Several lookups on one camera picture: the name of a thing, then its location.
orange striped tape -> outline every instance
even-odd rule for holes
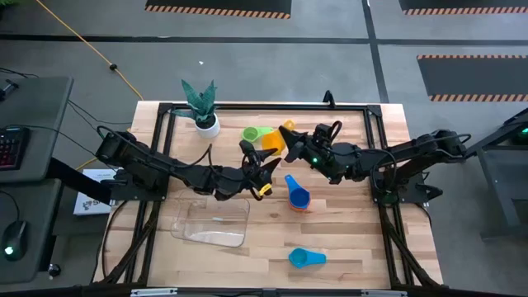
[[[528,13],[526,7],[466,7],[466,8],[417,8],[404,10],[408,16],[490,14],[490,13]]]
[[[420,54],[418,59],[526,59],[525,54]]]
[[[522,102],[528,101],[527,94],[442,94],[431,95],[433,102]]]
[[[263,17],[276,19],[289,19],[290,14],[284,12],[254,12],[233,9],[221,8],[202,8],[202,7],[172,7],[148,5],[145,10],[147,12],[180,12],[180,13],[195,13],[215,16],[232,16],[232,17]]]

transparent bin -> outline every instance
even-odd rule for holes
[[[175,207],[171,224],[174,238],[231,248],[243,244],[249,216],[247,200],[217,201],[213,196],[183,191]]]

yellow cable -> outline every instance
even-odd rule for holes
[[[96,52],[96,54],[98,54],[102,59],[104,59],[107,63],[108,63],[108,66],[112,65],[113,63],[110,62],[103,54],[101,54],[99,52],[99,50],[97,50],[96,48],[94,48],[88,41],[86,41],[82,36],[80,36],[74,29],[72,29],[70,26],[68,26],[68,24],[66,24],[63,20],[61,20],[57,15],[55,15],[49,8],[47,8],[46,5],[44,5],[44,3],[42,3],[40,0],[36,0],[37,3],[39,3],[51,16],[53,16],[57,21],[59,21],[61,24],[63,24],[63,26],[65,26],[66,28],[68,28],[68,30],[72,31],[72,33],[74,33],[80,40],[82,40],[82,42],[84,42],[85,45],[88,45],[88,47],[90,49],[92,49],[94,52]],[[132,91],[134,91],[134,93],[136,95],[138,95],[139,99],[141,101],[144,101],[143,99],[143,96],[141,96],[141,94],[138,92],[138,90],[132,86],[132,84],[125,78],[125,75],[123,75],[123,73],[121,73],[118,69],[115,69],[114,71],[117,72],[117,74],[119,74],[119,76],[123,79],[123,81],[130,87],[130,89],[132,89]]]
[[[90,159],[90,160],[86,161],[85,163],[83,163],[81,166],[75,168],[75,170],[79,171],[79,170],[85,168],[86,166],[88,166],[89,164],[94,163],[95,161],[97,161],[97,158]]]

green cup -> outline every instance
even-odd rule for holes
[[[273,128],[271,127],[247,127],[242,131],[242,139],[252,143],[271,132],[273,132]]]

white paper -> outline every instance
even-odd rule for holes
[[[115,171],[111,169],[84,169],[82,171],[87,177],[90,177],[96,182],[102,180],[114,179]],[[97,200],[86,196],[85,194],[79,192],[77,194],[77,201],[75,202],[75,208],[73,209],[74,215],[100,215],[100,214],[109,214],[111,206],[106,205]]]

